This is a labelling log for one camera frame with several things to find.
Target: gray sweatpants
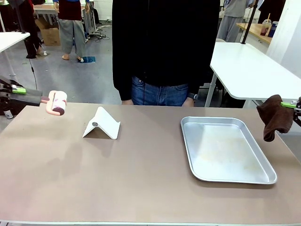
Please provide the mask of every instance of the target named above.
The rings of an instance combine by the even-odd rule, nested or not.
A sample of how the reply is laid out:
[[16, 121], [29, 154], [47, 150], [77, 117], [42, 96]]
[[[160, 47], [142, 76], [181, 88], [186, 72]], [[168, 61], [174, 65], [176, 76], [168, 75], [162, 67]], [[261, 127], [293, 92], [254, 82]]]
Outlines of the gray sweatpants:
[[75, 53], [79, 57], [85, 56], [86, 38], [84, 27], [79, 20], [58, 20], [62, 51], [70, 54], [75, 40]]
[[235, 42], [239, 33], [239, 27], [236, 23], [243, 22], [243, 19], [244, 17], [224, 16], [216, 38], [223, 39], [226, 42]]

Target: cardboard box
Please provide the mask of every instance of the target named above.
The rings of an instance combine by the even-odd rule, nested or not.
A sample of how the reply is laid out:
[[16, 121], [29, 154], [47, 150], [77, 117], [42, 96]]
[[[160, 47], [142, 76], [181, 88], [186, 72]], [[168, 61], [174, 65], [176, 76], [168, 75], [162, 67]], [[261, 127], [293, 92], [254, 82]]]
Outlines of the cardboard box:
[[36, 25], [41, 30], [42, 38], [44, 39], [45, 46], [60, 46], [60, 33], [58, 27], [50, 25], [45, 18], [40, 17], [35, 20]]

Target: black pants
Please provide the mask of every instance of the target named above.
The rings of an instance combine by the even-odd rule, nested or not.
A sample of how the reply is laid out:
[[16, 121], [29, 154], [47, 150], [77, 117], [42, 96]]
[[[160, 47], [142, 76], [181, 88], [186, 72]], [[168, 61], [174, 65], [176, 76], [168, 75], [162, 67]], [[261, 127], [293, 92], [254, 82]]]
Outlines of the black pants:
[[27, 54], [35, 56], [37, 49], [40, 47], [41, 39], [38, 37], [36, 24], [34, 22], [32, 7], [28, 0], [25, 0], [20, 6], [21, 21], [23, 28], [26, 32], [30, 33], [30, 36], [24, 40]]

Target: concrete floor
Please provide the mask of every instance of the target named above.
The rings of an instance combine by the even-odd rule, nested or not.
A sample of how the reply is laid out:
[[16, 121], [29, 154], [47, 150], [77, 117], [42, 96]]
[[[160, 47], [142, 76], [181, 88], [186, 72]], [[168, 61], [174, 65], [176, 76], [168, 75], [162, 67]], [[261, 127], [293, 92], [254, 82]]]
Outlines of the concrete floor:
[[[71, 54], [70, 61], [61, 59], [61, 47], [45, 47], [47, 57], [39, 57], [31, 60], [35, 71], [38, 90], [46, 95], [51, 90], [63, 90], [68, 94], [68, 102], [100, 103], [119, 105], [121, 100], [118, 91], [113, 86], [112, 79], [112, 41], [111, 27], [103, 28], [103, 33], [109, 40], [87, 42], [87, 56], [96, 57], [95, 64], [77, 63], [75, 53]], [[30, 61], [24, 42], [10, 47], [7, 50], [8, 57], [17, 74], [20, 84], [27, 88], [35, 89], [34, 76], [31, 71]], [[1, 75], [8, 76], [6, 65], [0, 64]], [[196, 106], [205, 105], [208, 90], [200, 90], [201, 100]], [[221, 92], [215, 92], [211, 107], [219, 107]], [[0, 132], [11, 122], [4, 116], [0, 116]], [[282, 136], [287, 146], [301, 160], [301, 151], [298, 148], [299, 137]]]

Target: silver baking tray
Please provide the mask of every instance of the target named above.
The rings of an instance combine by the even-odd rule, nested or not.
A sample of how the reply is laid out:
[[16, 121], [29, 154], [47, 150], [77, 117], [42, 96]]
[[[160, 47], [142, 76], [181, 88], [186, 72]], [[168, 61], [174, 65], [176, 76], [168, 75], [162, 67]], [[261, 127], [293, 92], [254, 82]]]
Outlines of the silver baking tray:
[[274, 184], [277, 175], [246, 125], [235, 118], [185, 117], [190, 169], [204, 181]]

